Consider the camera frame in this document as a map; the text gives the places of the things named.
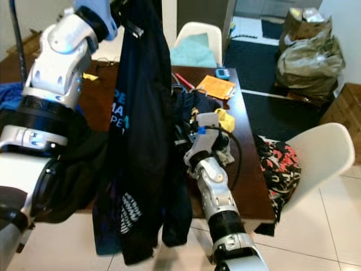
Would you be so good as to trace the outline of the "black printed shirt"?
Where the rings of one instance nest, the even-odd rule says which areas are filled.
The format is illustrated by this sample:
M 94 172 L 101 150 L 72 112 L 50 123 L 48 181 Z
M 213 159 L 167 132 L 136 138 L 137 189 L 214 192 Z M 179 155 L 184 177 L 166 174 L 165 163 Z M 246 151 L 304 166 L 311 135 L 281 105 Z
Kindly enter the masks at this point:
M 93 209 L 98 255 L 149 261 L 160 242 L 187 242 L 192 206 L 175 146 L 169 46 L 154 0 L 127 0 L 125 29 Z

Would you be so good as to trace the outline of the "dark navy clothes pile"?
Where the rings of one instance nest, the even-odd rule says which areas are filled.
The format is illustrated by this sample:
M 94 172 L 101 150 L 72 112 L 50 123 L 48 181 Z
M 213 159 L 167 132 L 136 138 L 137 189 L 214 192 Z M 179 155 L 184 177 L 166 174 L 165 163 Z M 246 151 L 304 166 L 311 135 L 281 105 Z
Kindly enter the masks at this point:
M 179 132 L 188 133 L 191 119 L 198 113 L 214 112 L 215 101 L 206 95 L 193 91 L 175 89 L 172 93 L 172 118 Z

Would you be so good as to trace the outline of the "small yellow cloth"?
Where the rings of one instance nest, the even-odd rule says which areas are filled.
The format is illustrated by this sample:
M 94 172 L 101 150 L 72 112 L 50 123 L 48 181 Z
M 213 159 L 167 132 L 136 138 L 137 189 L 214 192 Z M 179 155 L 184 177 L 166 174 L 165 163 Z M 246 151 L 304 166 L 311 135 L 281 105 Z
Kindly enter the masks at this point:
M 228 132 L 232 133 L 235 129 L 235 118 L 227 113 L 226 110 L 223 108 L 217 108 L 214 113 L 217 114 L 220 126 L 227 130 Z

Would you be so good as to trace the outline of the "orange notebook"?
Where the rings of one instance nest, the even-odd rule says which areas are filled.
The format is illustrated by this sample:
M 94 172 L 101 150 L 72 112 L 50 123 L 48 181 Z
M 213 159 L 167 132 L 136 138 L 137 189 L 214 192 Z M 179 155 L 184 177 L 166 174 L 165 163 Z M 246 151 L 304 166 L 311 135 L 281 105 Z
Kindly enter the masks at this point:
M 196 90 L 201 90 L 208 96 L 219 100 L 229 100 L 232 98 L 237 84 L 234 82 L 219 79 L 214 76 L 206 75 L 197 85 Z

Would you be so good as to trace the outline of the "teal cloth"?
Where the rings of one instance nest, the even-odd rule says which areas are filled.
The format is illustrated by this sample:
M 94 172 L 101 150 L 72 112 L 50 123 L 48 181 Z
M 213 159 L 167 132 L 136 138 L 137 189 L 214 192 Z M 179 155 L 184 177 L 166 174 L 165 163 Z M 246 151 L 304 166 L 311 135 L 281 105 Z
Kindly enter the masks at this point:
M 215 54 L 209 47 L 207 33 L 191 34 L 180 40 L 180 43 L 170 50 L 170 60 L 172 65 L 185 67 L 218 67 Z

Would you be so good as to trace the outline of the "dark brown wooden table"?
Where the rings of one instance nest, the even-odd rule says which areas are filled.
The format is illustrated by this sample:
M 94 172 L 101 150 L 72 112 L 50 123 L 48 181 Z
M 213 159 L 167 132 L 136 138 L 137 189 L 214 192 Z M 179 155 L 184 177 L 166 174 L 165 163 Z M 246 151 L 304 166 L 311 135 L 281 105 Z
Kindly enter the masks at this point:
M 173 73 L 178 73 L 193 85 L 200 83 L 206 75 L 215 75 L 215 69 L 201 67 L 173 65 L 171 69 Z M 107 132 L 111 119 L 111 99 L 113 98 L 118 65 L 92 61 L 86 72 L 99 78 L 86 80 L 83 83 L 79 107 L 90 129 Z M 20 63 L 16 55 L 11 54 L 0 63 L 0 82 L 20 81 Z M 240 90 L 235 91 L 230 100 L 222 101 L 222 106 L 227 113 L 235 118 L 235 128 L 232 133 L 240 142 L 240 149 L 242 150 L 242 153 L 239 153 L 238 148 L 231 142 L 232 156 L 236 161 L 241 162 L 240 174 L 236 172 L 235 164 L 227 166 L 226 171 L 229 183 L 235 180 L 236 175 L 240 176 L 238 179 L 240 182 L 233 189 L 232 196 L 236 201 L 240 217 L 245 222 L 246 230 L 252 232 L 259 224 L 274 222 L 274 212 L 271 207 L 271 200 L 268 198 L 242 92 Z M 204 218 L 200 192 L 194 180 L 189 180 L 188 188 L 191 194 L 193 217 Z

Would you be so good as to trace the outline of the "red black patterned cloth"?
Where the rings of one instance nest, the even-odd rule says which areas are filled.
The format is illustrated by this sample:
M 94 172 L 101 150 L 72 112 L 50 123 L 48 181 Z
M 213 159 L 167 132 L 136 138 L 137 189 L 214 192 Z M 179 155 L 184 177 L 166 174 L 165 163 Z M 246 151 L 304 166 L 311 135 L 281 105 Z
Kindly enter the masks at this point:
M 282 209 L 290 202 L 300 182 L 302 168 L 296 150 L 286 142 L 260 135 L 254 136 L 254 142 L 274 210 L 274 221 L 279 222 Z

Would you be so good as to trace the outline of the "olive green plastic bag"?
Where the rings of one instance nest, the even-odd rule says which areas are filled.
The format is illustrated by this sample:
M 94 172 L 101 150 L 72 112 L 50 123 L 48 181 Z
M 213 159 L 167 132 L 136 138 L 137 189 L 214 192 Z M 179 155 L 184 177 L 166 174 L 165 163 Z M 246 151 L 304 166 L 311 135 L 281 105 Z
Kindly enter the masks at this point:
M 330 29 L 325 29 L 314 38 L 294 41 L 280 54 L 276 82 L 323 105 L 332 96 L 345 67 L 340 42 Z

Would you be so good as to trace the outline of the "brown paper bag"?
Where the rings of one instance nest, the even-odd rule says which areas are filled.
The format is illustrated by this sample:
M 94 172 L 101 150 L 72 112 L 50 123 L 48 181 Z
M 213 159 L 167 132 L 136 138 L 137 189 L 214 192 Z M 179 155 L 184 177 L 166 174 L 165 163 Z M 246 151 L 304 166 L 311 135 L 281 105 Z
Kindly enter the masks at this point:
M 282 53 L 296 41 L 314 38 L 317 34 L 332 29 L 332 18 L 323 16 L 317 8 L 292 7 L 282 25 L 279 52 Z

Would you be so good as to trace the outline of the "cardboard box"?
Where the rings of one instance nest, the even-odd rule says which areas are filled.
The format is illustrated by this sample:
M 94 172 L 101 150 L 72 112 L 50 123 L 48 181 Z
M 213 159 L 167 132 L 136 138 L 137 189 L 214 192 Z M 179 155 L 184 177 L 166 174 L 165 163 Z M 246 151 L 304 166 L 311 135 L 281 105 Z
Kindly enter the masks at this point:
M 29 34 L 21 40 L 23 45 L 23 53 L 26 57 L 36 58 L 41 53 L 41 42 L 39 39 L 42 37 L 42 32 L 36 29 L 29 29 Z

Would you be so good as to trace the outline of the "blue cloth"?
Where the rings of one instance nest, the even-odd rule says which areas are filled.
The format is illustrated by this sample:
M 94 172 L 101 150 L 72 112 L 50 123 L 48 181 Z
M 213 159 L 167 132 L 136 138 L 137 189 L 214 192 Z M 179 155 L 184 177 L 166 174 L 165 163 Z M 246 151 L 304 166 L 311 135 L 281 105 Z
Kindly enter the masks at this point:
M 0 110 L 16 111 L 23 96 L 22 82 L 8 82 L 0 84 Z

